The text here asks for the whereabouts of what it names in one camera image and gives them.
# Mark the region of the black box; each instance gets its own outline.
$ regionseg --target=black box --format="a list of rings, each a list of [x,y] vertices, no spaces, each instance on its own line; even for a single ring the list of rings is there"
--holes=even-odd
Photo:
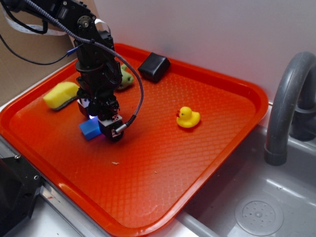
[[[170,66],[166,57],[151,53],[148,58],[138,68],[143,78],[158,82]]]

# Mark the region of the tray rim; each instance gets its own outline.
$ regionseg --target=tray rim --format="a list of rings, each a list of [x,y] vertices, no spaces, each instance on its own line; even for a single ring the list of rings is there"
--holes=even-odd
[[[124,56],[137,58],[137,60],[143,61],[149,55],[149,52],[141,49],[134,48],[132,46],[128,46],[125,44],[115,44],[116,51]],[[188,77],[187,74],[191,72],[195,72],[197,81],[204,82],[204,76],[211,76],[221,80],[221,82],[216,82],[213,80],[212,84],[207,83],[211,86],[224,89],[226,91],[230,91],[236,94],[236,88],[238,88],[238,92],[240,96],[243,96],[249,99],[256,108],[256,113],[254,117],[244,126],[236,137],[228,144],[228,146],[218,155],[218,157],[214,160],[214,162],[209,165],[209,167],[198,177],[197,180],[183,193],[183,195],[177,200],[175,204],[173,204],[166,214],[164,214],[159,220],[156,222],[139,227],[139,228],[128,228],[120,223],[118,223],[113,217],[111,217],[105,210],[101,209],[98,205],[93,205],[88,203],[86,200],[90,199],[89,197],[85,197],[79,195],[78,188],[72,187],[70,181],[68,181],[68,187],[65,189],[59,189],[64,192],[67,191],[66,196],[68,196],[72,201],[74,201],[83,211],[91,211],[94,210],[93,219],[102,226],[107,232],[116,236],[143,236],[148,235],[155,230],[167,225],[172,219],[176,216],[178,212],[185,206],[185,204],[190,200],[190,198],[201,188],[201,186],[208,180],[209,177],[220,167],[220,165],[225,162],[226,158],[234,151],[234,149],[242,142],[242,140],[250,133],[250,131],[259,123],[261,118],[266,114],[268,109],[268,98],[265,92],[257,85],[243,81],[240,79],[236,79],[234,77],[230,77],[221,73],[217,73],[208,69],[203,69],[198,66],[190,65],[184,62],[180,62],[178,60],[169,59],[171,63],[171,68],[174,73]],[[57,71],[53,75],[49,76],[47,79],[40,82],[37,86],[31,88],[11,103],[9,103],[4,109],[0,112],[0,134],[14,147],[16,148],[23,156],[31,157],[34,154],[37,154],[35,150],[32,148],[25,148],[25,142],[21,141],[16,135],[11,134],[10,130],[5,127],[5,125],[9,125],[9,120],[7,118],[11,118],[16,112],[21,110],[24,106],[31,103],[34,97],[39,97],[42,95],[42,91],[39,88],[44,88],[45,86],[50,86],[52,84],[52,78],[60,75],[60,74],[67,74],[72,75],[76,72],[75,68],[73,67],[76,60],[66,67],[63,67],[61,70]],[[40,161],[41,165],[45,164],[44,160]],[[47,169],[45,171],[44,177],[51,177],[55,174],[55,170]],[[107,214],[107,220],[105,221],[103,214]]]

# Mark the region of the sink drain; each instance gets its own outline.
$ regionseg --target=sink drain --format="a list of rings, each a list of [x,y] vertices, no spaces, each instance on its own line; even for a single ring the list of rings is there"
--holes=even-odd
[[[248,196],[235,209],[239,226],[254,236],[268,236],[280,229],[283,223],[281,207],[266,196]]]

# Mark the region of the gray cable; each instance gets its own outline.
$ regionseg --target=gray cable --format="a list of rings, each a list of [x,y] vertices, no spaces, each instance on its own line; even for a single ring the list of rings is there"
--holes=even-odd
[[[23,0],[24,2],[26,2],[28,5],[30,5],[31,7],[33,7],[36,11],[38,11],[40,14],[42,14],[43,16],[45,16],[48,20],[50,20],[51,22],[55,23],[60,29],[62,29],[64,32],[66,32],[69,36],[73,37],[74,39],[78,40],[79,42],[82,43],[88,43],[88,44],[93,44],[99,48],[102,48],[103,50],[107,51],[108,53],[112,54],[113,56],[115,56],[116,58],[118,58],[122,63],[124,63],[132,72],[133,74],[136,76],[138,83],[139,83],[139,87],[140,87],[140,100],[138,103],[138,106],[133,114],[133,116],[131,117],[131,119],[128,121],[128,126],[130,126],[130,124],[135,120],[135,117],[137,116],[140,107],[142,106],[143,100],[144,100],[144,88],[143,88],[143,84],[142,81],[140,79],[140,76],[138,75],[138,73],[136,72],[136,70],[122,57],[120,56],[118,53],[116,53],[114,50],[111,50],[110,48],[107,48],[105,45],[96,42],[93,39],[85,39],[82,37],[79,37],[77,35],[75,35],[74,33],[72,33],[70,30],[68,30],[63,24],[61,24],[58,20],[56,20],[55,18],[53,18],[51,15],[49,15],[45,10],[43,10],[42,8],[40,8],[38,5],[36,5],[34,2],[32,2],[31,0]]]

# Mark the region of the yellow rubber duck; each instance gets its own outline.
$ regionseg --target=yellow rubber duck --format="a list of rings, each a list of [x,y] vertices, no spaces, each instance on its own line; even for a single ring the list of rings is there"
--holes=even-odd
[[[198,124],[201,115],[193,112],[189,107],[182,107],[177,113],[177,123],[181,127],[190,128]]]

